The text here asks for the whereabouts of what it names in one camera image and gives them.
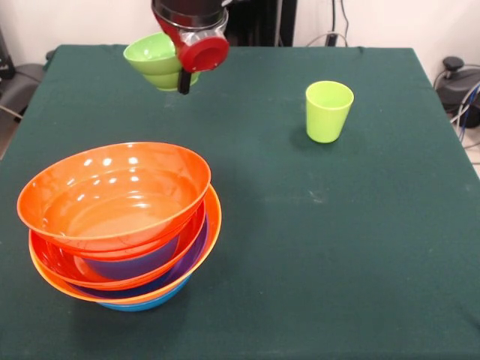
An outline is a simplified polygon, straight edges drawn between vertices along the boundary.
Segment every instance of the orange bowl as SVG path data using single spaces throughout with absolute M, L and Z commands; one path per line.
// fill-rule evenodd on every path
M 210 178 L 205 160 L 181 146 L 108 145 L 40 172 L 22 189 L 17 211 L 27 227 L 72 254 L 118 251 L 152 239 L 161 245 L 197 210 Z
M 41 261 L 36 257 L 35 252 L 32 248 L 32 240 L 29 240 L 29 249 L 31 260 L 37 269 L 41 277 L 48 282 L 52 287 L 55 287 L 58 291 L 61 291 L 64 294 L 72 296 L 77 299 L 86 300 L 87 302 L 103 302 L 106 304 L 139 304 L 141 302 L 147 302 L 149 300 L 157 299 L 162 295 L 167 294 L 169 291 L 175 289 L 183 280 L 188 278 L 198 267 L 205 261 L 207 256 L 212 251 L 215 243 L 218 239 L 218 234 L 220 233 L 221 228 L 221 207 L 218 196 L 215 193 L 215 190 L 212 186 L 209 187 L 208 192 L 205 196 L 205 207 L 208 218 L 208 236 L 206 239 L 205 247 L 195 263 L 195 265 L 187 272 L 185 272 L 177 280 L 169 283 L 168 285 L 157 289 L 155 291 L 149 292 L 144 295 L 134 296 L 131 298 L 116 298 L 116 299 L 105 299 L 97 296 L 86 295 L 84 292 L 78 290 L 73 285 L 69 284 L 67 281 L 62 280 L 60 277 L 50 274 L 42 269 L 40 266 Z
M 95 271 L 91 263 L 86 262 L 82 257 L 65 253 L 60 247 L 43 240 L 35 232 L 30 233 L 30 244 L 35 258 L 39 260 L 38 265 L 46 273 L 81 287 L 97 290 L 125 290 L 147 284 L 168 272 L 187 253 L 197 239 L 205 220 L 205 214 L 206 209 L 202 203 L 188 221 L 187 226 L 178 234 L 178 246 L 172 259 L 164 264 L 157 265 L 144 274 L 125 279 L 113 280 L 102 276 L 98 271 Z M 132 266 L 130 259 L 127 262 L 129 263 L 127 266 Z

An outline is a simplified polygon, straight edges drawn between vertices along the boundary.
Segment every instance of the purple bowl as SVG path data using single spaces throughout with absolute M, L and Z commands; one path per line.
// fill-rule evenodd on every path
M 84 261 L 99 275 L 112 280 L 135 278 L 155 270 L 172 259 L 179 243 L 176 236 L 157 250 L 128 260 L 101 261 L 84 259 Z
M 161 289 L 162 287 L 171 284 L 195 265 L 206 245 L 208 234 L 209 222 L 207 219 L 205 219 L 202 230 L 200 231 L 200 234 L 197 236 L 190 250 L 188 250 L 188 252 L 167 273 L 149 283 L 146 283 L 145 285 L 126 290 L 90 289 L 88 287 L 78 286 L 73 283 L 71 286 L 76 287 L 78 290 L 83 291 L 87 295 L 97 296 L 104 299 L 126 299 L 151 293 L 152 291 Z

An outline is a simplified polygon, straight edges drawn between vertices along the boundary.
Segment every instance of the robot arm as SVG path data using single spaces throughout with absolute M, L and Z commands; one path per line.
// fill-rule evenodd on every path
M 209 71 L 228 55 L 224 37 L 228 13 L 225 0 L 151 0 L 151 9 L 163 31 L 175 44 L 183 70 L 178 90 L 187 94 L 191 73 Z

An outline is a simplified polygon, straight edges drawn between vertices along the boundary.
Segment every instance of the plastic cup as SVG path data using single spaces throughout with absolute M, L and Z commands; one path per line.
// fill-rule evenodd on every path
M 175 45 L 167 34 L 143 37 L 127 46 L 124 58 L 143 75 L 167 75 L 180 72 Z
M 192 73 L 190 85 L 197 82 L 200 73 Z M 146 80 L 163 92 L 173 92 L 177 89 L 180 73 L 170 73 L 168 75 L 143 75 Z
M 331 143 L 340 136 L 353 104 L 353 92 L 339 82 L 319 81 L 308 86 L 307 135 L 318 143 Z
M 158 90 L 171 92 L 177 89 L 182 64 L 177 59 L 175 44 L 167 34 L 159 32 L 141 38 L 123 52 L 128 63 Z M 192 86 L 200 73 L 193 73 Z

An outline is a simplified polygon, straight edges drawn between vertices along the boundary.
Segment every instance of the cup rim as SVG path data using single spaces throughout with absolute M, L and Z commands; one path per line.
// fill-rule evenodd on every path
M 336 107 L 326 107 L 326 106 L 321 106 L 319 105 L 316 101 L 314 101 L 311 96 L 309 95 L 309 92 L 310 90 L 314 87 L 314 86 L 318 86 L 319 84 L 326 84 L 326 83 L 330 83 L 330 84 L 335 84 L 336 86 L 340 86 L 341 88 L 344 88 L 347 90 L 347 92 L 349 93 L 350 95 L 350 100 L 348 103 L 346 103 L 345 105 L 342 105 L 342 106 L 336 106 Z M 353 94 L 353 91 L 351 88 L 349 88 L 347 85 L 341 83 L 341 82 L 338 82 L 338 81 L 333 81 L 333 80 L 322 80 L 322 81 L 316 81 L 312 84 L 310 84 L 308 87 L 307 87 L 307 90 L 305 90 L 305 96 L 307 98 L 307 101 L 315 106 L 315 107 L 318 107 L 320 109 L 325 109 L 325 110 L 342 110 L 342 109 L 345 109 L 347 107 L 350 107 L 352 104 L 353 104 L 353 101 L 355 100 L 355 94 Z
M 176 53 L 175 53 L 175 50 L 173 51 L 173 54 L 172 55 L 168 55 L 168 56 L 163 56 L 163 57 L 160 57 L 160 58 L 147 58 L 145 60 L 137 60 L 137 59 L 133 59 L 131 58 L 130 56 L 127 56 L 127 51 L 129 49 L 131 49 L 131 47 L 133 47 L 134 45 L 137 45 L 140 41 L 145 41 L 149 38 L 153 38 L 155 36 L 159 36 L 159 35 L 164 35 L 164 37 L 168 38 L 170 41 L 172 41 L 172 39 L 170 39 L 170 37 L 165 34 L 164 32 L 162 31 L 159 31 L 159 32 L 156 32 L 154 34 L 150 34 L 148 36 L 145 36 L 145 37 L 141 37 L 140 39 L 137 39 L 135 40 L 133 43 L 131 43 L 130 45 L 128 45 L 127 47 L 125 47 L 125 49 L 123 50 L 123 57 L 125 59 L 127 59 L 127 61 L 129 62 L 140 62 L 140 63 L 146 63 L 146 62 L 159 62 L 159 61 L 163 61 L 163 60 L 169 60 L 169 59 L 172 59 L 172 58 L 175 58 L 176 57 Z

